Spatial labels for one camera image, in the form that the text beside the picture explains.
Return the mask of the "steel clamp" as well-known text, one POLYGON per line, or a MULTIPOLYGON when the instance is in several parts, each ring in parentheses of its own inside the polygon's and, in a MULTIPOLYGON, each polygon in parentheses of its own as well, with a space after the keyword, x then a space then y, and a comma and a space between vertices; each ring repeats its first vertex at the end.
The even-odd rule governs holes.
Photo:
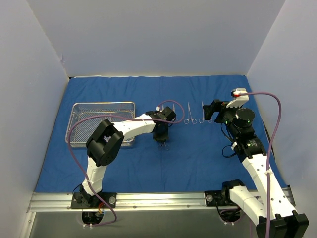
POLYGON ((203 109, 204 103, 201 102, 201 104, 202 104, 202 116, 199 118, 199 123, 203 124, 206 120, 205 120, 205 114, 204 114, 204 109, 203 109))

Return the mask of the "small steel hemostat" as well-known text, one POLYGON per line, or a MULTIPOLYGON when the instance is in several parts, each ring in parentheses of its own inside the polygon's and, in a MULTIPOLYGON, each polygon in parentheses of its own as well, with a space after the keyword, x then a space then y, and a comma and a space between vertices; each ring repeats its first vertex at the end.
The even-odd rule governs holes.
POLYGON ((159 144, 158 144, 158 149, 159 150, 170 150, 170 146, 165 142, 165 141, 161 141, 159 144))

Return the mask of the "steel forceps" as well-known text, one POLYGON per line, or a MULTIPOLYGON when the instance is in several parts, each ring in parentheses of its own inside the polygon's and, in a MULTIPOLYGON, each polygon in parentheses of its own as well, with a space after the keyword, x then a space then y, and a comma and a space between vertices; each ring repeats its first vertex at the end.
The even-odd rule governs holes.
POLYGON ((188 102, 188 117, 184 119, 185 124, 196 124, 197 120, 192 117, 190 103, 188 102))

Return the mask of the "blue surgical wrap cloth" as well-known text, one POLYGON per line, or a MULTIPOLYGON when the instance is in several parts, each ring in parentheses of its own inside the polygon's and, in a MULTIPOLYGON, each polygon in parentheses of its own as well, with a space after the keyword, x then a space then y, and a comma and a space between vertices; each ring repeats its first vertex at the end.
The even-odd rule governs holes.
MULTIPOLYGON (((166 101, 178 118, 202 116, 202 104, 231 100, 231 90, 250 89, 245 76, 72 78, 66 88, 35 191, 71 192, 84 180, 87 150, 69 151, 65 142, 72 107, 84 102, 135 103, 136 114, 153 110, 166 101)), ((133 145, 120 149, 107 167, 103 191, 117 193, 194 192, 219 190, 222 183, 241 180, 249 190, 255 184, 216 123, 173 125, 167 144, 159 150, 150 133, 137 136, 133 145)))

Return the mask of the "steel wire mesh basket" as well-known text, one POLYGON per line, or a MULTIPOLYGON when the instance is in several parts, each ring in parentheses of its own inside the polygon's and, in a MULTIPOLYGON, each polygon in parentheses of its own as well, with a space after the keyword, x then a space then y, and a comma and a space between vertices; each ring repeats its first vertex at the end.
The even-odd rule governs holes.
POLYGON ((101 121, 111 123, 135 117, 134 102, 76 103, 72 107, 65 142, 73 148, 85 147, 101 121))

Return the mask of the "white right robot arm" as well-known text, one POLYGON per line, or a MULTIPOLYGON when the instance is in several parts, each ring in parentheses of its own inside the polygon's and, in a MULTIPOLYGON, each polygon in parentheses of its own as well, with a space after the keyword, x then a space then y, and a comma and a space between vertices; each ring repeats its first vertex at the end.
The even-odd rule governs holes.
POLYGON ((232 100, 213 100, 204 105, 204 119, 214 113, 215 123, 224 125, 223 134, 230 141, 233 154, 251 176, 261 200, 251 195, 240 180, 224 182, 220 200, 237 205, 255 224, 260 238, 301 238, 308 228, 307 216, 298 213, 286 197, 270 166, 271 149, 265 149, 252 127, 255 113, 244 107, 250 93, 244 88, 231 92, 232 100))

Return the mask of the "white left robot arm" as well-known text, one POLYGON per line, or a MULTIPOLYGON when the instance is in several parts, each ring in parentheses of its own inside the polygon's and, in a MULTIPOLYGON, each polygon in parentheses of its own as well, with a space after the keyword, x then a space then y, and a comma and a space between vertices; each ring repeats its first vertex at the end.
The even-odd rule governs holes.
POLYGON ((86 142, 88 166, 80 186, 82 202, 89 208, 99 204, 106 168, 117 157, 124 140, 152 133, 154 141, 164 143, 168 139, 169 124, 175 119, 176 113, 166 107, 162 111, 149 111, 134 119, 101 121, 86 142))

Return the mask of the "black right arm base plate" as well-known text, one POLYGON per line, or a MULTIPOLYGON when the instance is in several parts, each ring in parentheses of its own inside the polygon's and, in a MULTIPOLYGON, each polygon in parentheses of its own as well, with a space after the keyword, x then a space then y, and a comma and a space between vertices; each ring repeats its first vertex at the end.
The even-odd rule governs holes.
POLYGON ((208 190, 204 192, 207 207, 238 206, 229 196, 229 190, 208 190))

